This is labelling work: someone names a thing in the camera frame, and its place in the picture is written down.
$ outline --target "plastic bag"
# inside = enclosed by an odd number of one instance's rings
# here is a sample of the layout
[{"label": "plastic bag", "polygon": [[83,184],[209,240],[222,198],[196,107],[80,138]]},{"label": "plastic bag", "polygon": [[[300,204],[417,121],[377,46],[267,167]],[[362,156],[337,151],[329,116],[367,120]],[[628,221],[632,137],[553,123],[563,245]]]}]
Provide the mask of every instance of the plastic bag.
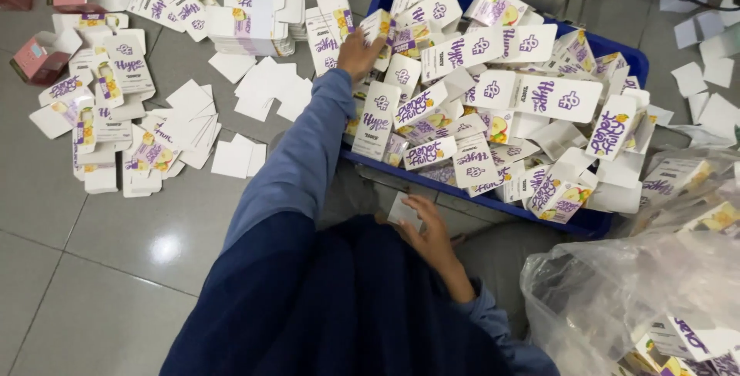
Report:
[{"label": "plastic bag", "polygon": [[527,259],[520,284],[532,340],[564,376],[611,374],[661,315],[740,330],[740,153],[670,151],[651,169],[666,158],[706,161],[711,171],[641,209],[622,230],[637,236],[560,244]]}]

